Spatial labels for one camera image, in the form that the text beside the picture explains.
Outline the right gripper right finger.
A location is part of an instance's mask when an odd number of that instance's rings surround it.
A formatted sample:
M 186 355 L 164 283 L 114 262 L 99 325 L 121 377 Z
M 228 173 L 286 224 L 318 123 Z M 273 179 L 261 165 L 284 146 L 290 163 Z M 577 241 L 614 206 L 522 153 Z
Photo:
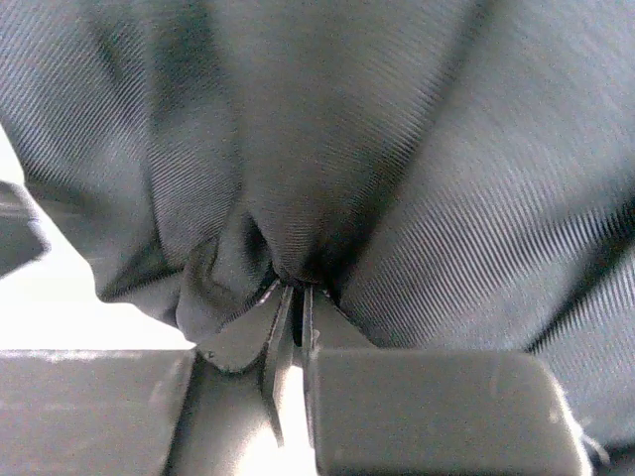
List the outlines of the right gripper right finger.
M 303 311 L 321 475 L 589 475 L 557 380 L 523 353 L 374 346 L 317 289 Z

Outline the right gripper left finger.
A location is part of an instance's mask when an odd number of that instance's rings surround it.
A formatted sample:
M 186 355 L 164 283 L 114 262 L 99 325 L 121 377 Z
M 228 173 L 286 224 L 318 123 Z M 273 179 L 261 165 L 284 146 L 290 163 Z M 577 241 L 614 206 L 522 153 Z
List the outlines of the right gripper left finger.
M 190 350 L 5 350 L 5 475 L 237 475 L 284 443 L 295 292 L 271 287 Z

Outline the black pleated skirt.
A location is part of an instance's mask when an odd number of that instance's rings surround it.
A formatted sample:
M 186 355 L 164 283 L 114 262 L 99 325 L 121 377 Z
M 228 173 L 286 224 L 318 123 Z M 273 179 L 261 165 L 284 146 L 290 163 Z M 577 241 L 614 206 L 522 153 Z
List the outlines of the black pleated skirt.
M 632 2 L 5 1 L 1 123 L 100 299 L 200 342 L 317 285 L 633 444 Z

